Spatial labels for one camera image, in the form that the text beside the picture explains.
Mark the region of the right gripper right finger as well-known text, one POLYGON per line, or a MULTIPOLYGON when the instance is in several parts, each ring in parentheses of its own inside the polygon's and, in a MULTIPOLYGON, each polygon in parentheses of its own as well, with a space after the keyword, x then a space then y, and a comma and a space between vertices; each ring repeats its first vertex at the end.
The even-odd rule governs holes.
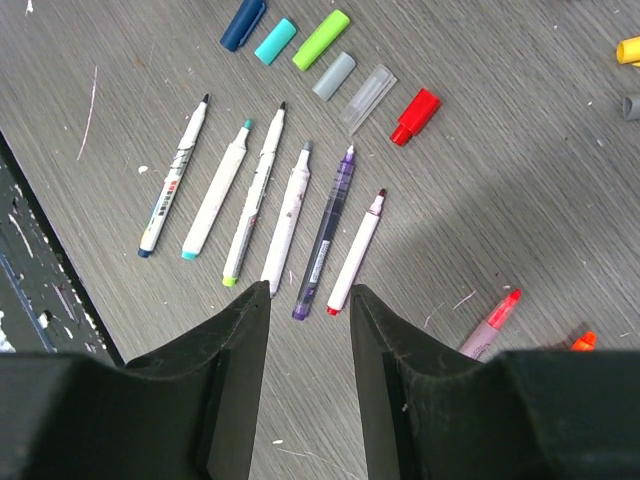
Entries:
POLYGON ((351 291, 372 479, 635 479, 639 355, 506 351, 486 363, 351 291))

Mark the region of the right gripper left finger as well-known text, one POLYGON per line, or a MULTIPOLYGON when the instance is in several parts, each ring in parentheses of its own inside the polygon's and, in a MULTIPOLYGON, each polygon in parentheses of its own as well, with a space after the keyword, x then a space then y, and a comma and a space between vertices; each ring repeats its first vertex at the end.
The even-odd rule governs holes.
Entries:
POLYGON ((245 479, 271 300, 224 310, 120 368, 65 353, 1 358, 5 479, 245 479))

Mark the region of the pink pen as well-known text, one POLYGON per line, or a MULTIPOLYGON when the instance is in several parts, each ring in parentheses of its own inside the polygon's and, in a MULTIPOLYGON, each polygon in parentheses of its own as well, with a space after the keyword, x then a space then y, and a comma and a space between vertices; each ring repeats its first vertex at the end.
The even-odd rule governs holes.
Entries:
POLYGON ((498 337, 503 325, 515 310, 520 298, 519 288, 510 292, 471 333, 458 352, 478 360, 498 337))

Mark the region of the green cap white marker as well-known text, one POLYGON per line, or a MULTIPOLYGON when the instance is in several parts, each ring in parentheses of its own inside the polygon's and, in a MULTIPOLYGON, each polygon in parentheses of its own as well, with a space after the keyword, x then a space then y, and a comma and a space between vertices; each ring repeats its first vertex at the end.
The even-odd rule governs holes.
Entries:
POLYGON ((274 115, 259 155, 252 183, 247 191, 245 203, 234 233, 222 273, 225 287, 235 285, 241 271, 246 251, 260 211, 272 166, 284 128, 286 102, 283 101, 274 115))

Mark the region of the orange black highlighter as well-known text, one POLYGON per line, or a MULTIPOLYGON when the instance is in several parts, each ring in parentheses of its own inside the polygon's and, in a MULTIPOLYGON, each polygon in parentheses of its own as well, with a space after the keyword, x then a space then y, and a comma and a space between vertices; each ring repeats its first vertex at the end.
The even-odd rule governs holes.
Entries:
POLYGON ((596 347, 597 335, 593 331, 585 332, 571 346, 572 351, 593 351, 596 347))

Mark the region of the dark purple marker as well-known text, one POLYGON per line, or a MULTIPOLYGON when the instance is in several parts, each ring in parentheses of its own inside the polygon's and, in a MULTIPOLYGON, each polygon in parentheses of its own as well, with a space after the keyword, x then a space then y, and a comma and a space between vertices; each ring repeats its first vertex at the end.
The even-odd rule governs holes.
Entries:
POLYGON ((292 318, 305 320, 316 295, 324 262, 334 239, 355 168, 355 147, 347 149, 341 160, 319 224, 314 245, 292 311, 292 318))

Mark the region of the white grey marker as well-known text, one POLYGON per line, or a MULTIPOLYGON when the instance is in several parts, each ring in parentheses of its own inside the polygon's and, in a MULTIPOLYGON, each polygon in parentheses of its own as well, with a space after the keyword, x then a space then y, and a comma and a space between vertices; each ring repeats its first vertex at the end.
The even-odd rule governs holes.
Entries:
POLYGON ((279 288, 284 265, 311 176, 308 162, 312 150, 313 142, 307 141, 302 147, 294 168, 291 170, 265 259, 261 280, 269 282, 271 298, 275 296, 279 288))

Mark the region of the clear pen cap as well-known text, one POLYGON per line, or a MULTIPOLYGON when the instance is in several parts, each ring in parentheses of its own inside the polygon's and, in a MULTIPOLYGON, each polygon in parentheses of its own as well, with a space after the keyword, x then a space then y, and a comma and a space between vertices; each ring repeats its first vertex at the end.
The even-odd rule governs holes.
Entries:
POLYGON ((378 64, 340 115, 349 136, 353 136, 370 113, 395 85, 397 78, 384 65, 378 64))

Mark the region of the grey white marker cap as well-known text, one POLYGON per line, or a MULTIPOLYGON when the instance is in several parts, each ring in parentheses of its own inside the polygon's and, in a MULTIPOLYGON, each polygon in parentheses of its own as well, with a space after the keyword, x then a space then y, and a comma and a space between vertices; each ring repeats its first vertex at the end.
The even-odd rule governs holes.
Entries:
POLYGON ((314 85, 312 91, 328 102, 356 67, 355 59, 341 52, 314 85))

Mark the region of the yellow marker cap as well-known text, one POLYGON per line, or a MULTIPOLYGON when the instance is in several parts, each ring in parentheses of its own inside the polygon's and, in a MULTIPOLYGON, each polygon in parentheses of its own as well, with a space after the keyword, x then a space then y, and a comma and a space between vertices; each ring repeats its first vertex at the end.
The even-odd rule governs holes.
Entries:
POLYGON ((616 59, 621 65, 630 64, 638 67, 640 65, 640 37, 621 40, 616 48, 616 59))

